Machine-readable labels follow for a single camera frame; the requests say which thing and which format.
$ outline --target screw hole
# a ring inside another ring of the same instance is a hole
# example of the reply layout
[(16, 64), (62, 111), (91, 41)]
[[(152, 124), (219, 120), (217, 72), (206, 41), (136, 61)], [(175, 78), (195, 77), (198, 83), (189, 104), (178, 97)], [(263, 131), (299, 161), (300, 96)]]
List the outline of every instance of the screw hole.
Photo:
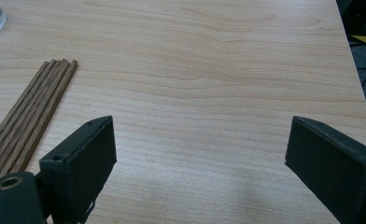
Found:
[(12, 189), (22, 182), (22, 177), (14, 176), (0, 182), (0, 189)]
[(54, 156), (54, 157), (52, 157), (52, 159), (54, 161), (61, 161), (61, 160), (63, 160), (63, 156)]

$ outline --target wooden stick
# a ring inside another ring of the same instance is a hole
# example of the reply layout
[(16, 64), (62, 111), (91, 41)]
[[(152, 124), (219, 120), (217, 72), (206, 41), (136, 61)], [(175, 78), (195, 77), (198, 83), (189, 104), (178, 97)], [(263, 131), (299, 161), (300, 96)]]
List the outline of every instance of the wooden stick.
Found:
[(47, 124), (49, 123), (52, 114), (54, 113), (58, 103), (60, 102), (63, 93), (66, 90), (67, 85), (69, 84), (70, 79), (72, 78), (74, 72), (76, 71), (76, 68), (77, 68), (77, 61), (72, 61), (66, 73), (64, 74), (64, 77), (61, 83), (59, 84), (58, 89), (52, 95), (52, 98), (46, 108), (45, 113), (42, 114), (40, 121), (36, 124), (34, 133), (30, 135), (30, 138), (28, 142), (24, 145), (24, 149), (21, 155), (18, 157), (17, 162), (14, 164), (12, 169), (9, 170), (8, 173), (23, 171), (26, 168), (27, 164), (29, 163), (29, 160), (31, 159), (33, 153), (35, 152), (35, 148), (38, 145), (38, 142), (40, 141), (41, 135), (43, 135), (43, 132), (46, 131)]
[(67, 69), (70, 67), (71, 65), (67, 61), (64, 61), (64, 65), (62, 65), (62, 69), (59, 71), (57, 80), (52, 83), (50, 88), (52, 91), (48, 91), (46, 93), (47, 95), (44, 96), (44, 98), (47, 99), (47, 102), (44, 100), (39, 102), (40, 105), (37, 107), (36, 114), (31, 116), (31, 122), (29, 122), (28, 129), (24, 132), (24, 136), (20, 138), (18, 144), (15, 146), (14, 152), (8, 158), (0, 176), (10, 174), (11, 172), (18, 172), (24, 162), (30, 160), (41, 135), (46, 130), (48, 121), (50, 120), (56, 105), (59, 103), (59, 99), (61, 99), (63, 95), (65, 87), (67, 87), (68, 81), (70, 80), (70, 78), (67, 79), (67, 77), (73, 75), (73, 73), (67, 74)]
[(24, 170), (76, 67), (76, 61), (44, 63), (10, 110), (0, 125), (0, 176)]
[(23, 135), (24, 129), (27, 125), (27, 120), (32, 116), (31, 110), (35, 108), (35, 102), (37, 99), (41, 99), (40, 93), (49, 89), (49, 83), (55, 78), (58, 72), (61, 62), (56, 62), (49, 73), (45, 75), (42, 82), (34, 87), (34, 90), (30, 92), (27, 99), (27, 105), (20, 107), (17, 111), (18, 116), (14, 116), (14, 121), (11, 125), (7, 126), (7, 134), (0, 135), (0, 170), (4, 164), (6, 158), (13, 151), (14, 146), (17, 144), (19, 138)]
[[(25, 111), (23, 112), (24, 116), (19, 118), (16, 126), (13, 128), (12, 134), (9, 136), (12, 140), (6, 145), (7, 153), (5, 152), (0, 156), (0, 164), (5, 164), (11, 157), (20, 155), (21, 148), (16, 148), (17, 144), (22, 139), (25, 140), (27, 134), (32, 133), (34, 123), (36, 123), (38, 117), (43, 113), (45, 105), (49, 102), (63, 73), (66, 71), (65, 69), (67, 69), (68, 62), (62, 60), (60, 63), (56, 63), (56, 65), (57, 67), (54, 69), (54, 72), (47, 77), (47, 80), (44, 83), (42, 83), (44, 84), (42, 85), (43, 88), (35, 93), (32, 102), (25, 108)], [(0, 172), (3, 170), (4, 166), (0, 166)]]
[(38, 89), (39, 83), (42, 83), (46, 76), (48, 75), (51, 68), (54, 66), (56, 62), (51, 61), (49, 65), (46, 67), (43, 72), (38, 71), (36, 74), (37, 76), (31, 81), (28, 87), (25, 89), (17, 103), (11, 108), (8, 112), (7, 116), (0, 124), (0, 146), (9, 132), (11, 131), (12, 127), (14, 126), (15, 122), (21, 116), (23, 108), (25, 108), (29, 102), (32, 100), (33, 95)]
[(10, 109), (10, 111), (8, 112), (8, 114), (3, 119), (2, 123), (0, 124), (0, 135), (2, 134), (2, 132), (7, 132), (8, 131), (7, 125), (10, 123), (12, 117), (14, 115), (17, 115), (17, 110), (21, 106), (23, 100), (26, 99), (27, 95), (33, 89), (33, 87), (35, 86), (36, 82), (39, 80), (40, 76), (44, 73), (44, 71), (46, 70), (46, 68), (48, 69), (50, 67), (52, 67), (52, 66), (51, 65), (49, 66), (49, 63), (48, 62), (44, 62), (43, 65), (41, 65), (40, 69), (35, 74), (35, 77), (31, 80), (31, 82), (29, 83), (29, 85), (23, 91), (23, 93), (20, 96), (20, 98), (17, 100), (17, 102), (15, 103), (15, 105), (12, 106), (12, 108)]

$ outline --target light wood grain surface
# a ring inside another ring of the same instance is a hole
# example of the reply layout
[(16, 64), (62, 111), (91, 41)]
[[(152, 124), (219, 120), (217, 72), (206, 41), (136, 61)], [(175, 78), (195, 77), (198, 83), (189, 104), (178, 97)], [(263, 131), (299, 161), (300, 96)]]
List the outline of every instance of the light wood grain surface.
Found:
[(0, 122), (38, 67), (77, 71), (33, 156), (114, 117), (88, 223), (337, 223), (284, 165), (293, 115), (366, 145), (334, 0), (0, 0)]

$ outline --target bundle of wooden sticks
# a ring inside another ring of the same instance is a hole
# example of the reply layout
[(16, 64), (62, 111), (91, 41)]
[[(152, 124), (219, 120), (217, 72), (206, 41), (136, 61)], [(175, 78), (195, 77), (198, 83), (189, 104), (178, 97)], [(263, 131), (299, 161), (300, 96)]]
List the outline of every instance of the bundle of wooden sticks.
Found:
[(0, 177), (23, 171), (63, 96), (77, 62), (44, 62), (0, 124)]

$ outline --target black object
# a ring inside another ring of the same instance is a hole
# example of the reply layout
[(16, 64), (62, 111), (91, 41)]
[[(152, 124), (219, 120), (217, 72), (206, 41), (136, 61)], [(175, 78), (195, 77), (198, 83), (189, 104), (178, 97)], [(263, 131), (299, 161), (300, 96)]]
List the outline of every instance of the black object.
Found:
[(40, 160), (40, 172), (0, 178), (0, 223), (85, 223), (116, 163), (113, 119), (82, 125)]
[(366, 146), (324, 123), (294, 117), (286, 165), (341, 223), (366, 223)]
[(344, 28), (350, 35), (366, 35), (366, 0), (337, 0)]

